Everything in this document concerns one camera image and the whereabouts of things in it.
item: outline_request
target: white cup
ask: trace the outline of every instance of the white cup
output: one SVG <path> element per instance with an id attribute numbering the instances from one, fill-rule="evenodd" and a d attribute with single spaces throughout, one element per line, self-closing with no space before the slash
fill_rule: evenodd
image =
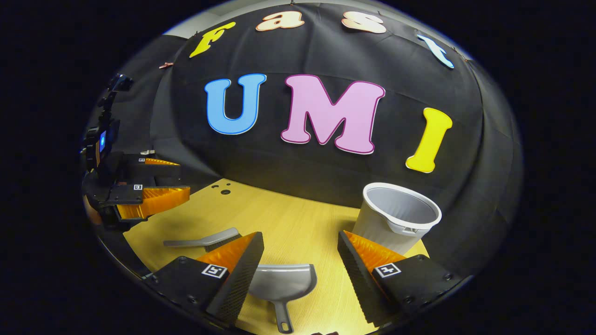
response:
<path id="1" fill-rule="evenodd" d="M 405 187 L 373 182 L 352 232 L 403 255 L 439 223 L 441 209 L 424 195 Z"/>

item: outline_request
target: pink letter m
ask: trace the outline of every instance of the pink letter m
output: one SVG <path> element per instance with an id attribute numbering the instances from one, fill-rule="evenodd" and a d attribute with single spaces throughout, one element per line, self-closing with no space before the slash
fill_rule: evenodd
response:
<path id="1" fill-rule="evenodd" d="M 374 115 L 385 89 L 369 82 L 353 82 L 335 104 L 331 102 L 323 83 L 317 76 L 294 75 L 285 80 L 292 88 L 290 121 L 281 138 L 290 143 L 305 144 L 311 140 L 306 132 L 306 116 L 319 144 L 326 144 L 342 122 L 343 132 L 336 138 L 339 149 L 356 154 L 371 154 L 374 144 Z"/>

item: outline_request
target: wooden table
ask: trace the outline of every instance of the wooden table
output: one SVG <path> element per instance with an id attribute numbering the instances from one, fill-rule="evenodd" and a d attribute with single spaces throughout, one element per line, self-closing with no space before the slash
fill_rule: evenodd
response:
<path id="1" fill-rule="evenodd" d="M 224 195 L 222 190 L 230 193 Z M 242 235 L 261 231 L 265 243 L 261 264 L 315 265 L 315 289 L 288 304 L 294 334 L 367 334 L 377 328 L 365 321 L 337 252 L 338 232 L 351 231 L 358 212 L 357 208 L 221 179 L 192 194 L 188 202 L 134 226 L 124 236 L 149 270 L 155 272 L 178 256 L 198 258 L 205 254 L 203 247 L 164 247 L 163 240 L 192 240 L 230 227 L 236 227 Z M 418 254 L 428 256 L 422 241 L 404 256 Z M 236 326 L 259 335 L 279 334 L 273 304 L 250 294 Z"/>

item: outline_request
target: wall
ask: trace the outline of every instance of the wall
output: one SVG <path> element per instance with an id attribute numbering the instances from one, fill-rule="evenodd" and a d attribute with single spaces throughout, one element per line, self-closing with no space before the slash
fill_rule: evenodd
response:
<path id="1" fill-rule="evenodd" d="M 206 11 L 198 13 L 189 19 L 183 21 L 182 23 L 178 24 L 177 26 L 171 28 L 164 35 L 175 35 L 181 36 L 184 38 L 190 38 L 194 35 L 197 31 L 200 32 L 205 30 L 211 26 L 214 26 L 218 23 L 227 21 L 233 17 L 238 15 L 242 15 L 244 13 L 259 10 L 262 8 L 267 8 L 276 5 L 284 5 L 288 4 L 290 1 L 288 0 L 233 0 L 221 5 L 211 7 Z M 294 0 L 294 3 L 308 3 L 308 2 L 317 2 L 313 0 Z M 449 46 L 454 47 L 465 59 L 471 60 L 472 57 L 468 55 L 464 50 L 462 50 L 454 41 L 450 40 L 446 36 L 443 36 L 436 30 L 432 29 L 431 27 L 426 26 L 425 24 L 419 22 L 418 20 L 410 17 L 409 15 L 400 12 L 396 8 L 390 7 L 386 4 L 375 0 L 324 0 L 322 2 L 329 3 L 329 4 L 340 4 L 346 6 L 352 6 L 356 8 L 361 8 L 366 11 L 377 12 L 380 11 L 383 16 L 392 18 L 394 20 L 399 20 L 401 22 L 407 23 L 410 26 L 426 33 L 428 36 L 432 37 L 433 39 L 437 39 Z"/>

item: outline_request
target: yellow letter f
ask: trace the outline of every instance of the yellow letter f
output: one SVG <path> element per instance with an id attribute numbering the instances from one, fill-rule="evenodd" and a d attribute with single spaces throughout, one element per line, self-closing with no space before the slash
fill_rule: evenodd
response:
<path id="1" fill-rule="evenodd" d="M 236 25 L 236 22 L 230 22 L 230 23 L 226 24 L 225 26 L 221 26 L 219 28 L 215 28 L 215 29 L 211 30 L 210 32 L 206 32 L 205 35 L 203 35 L 203 39 L 201 40 L 201 42 L 198 43 L 197 48 L 193 51 L 192 54 L 190 54 L 190 56 L 188 58 L 193 58 L 194 56 L 200 54 L 201 52 L 207 51 L 211 47 L 209 45 L 209 42 L 217 41 L 224 34 L 224 29 L 230 29 L 231 27 L 234 27 L 235 25 Z"/>

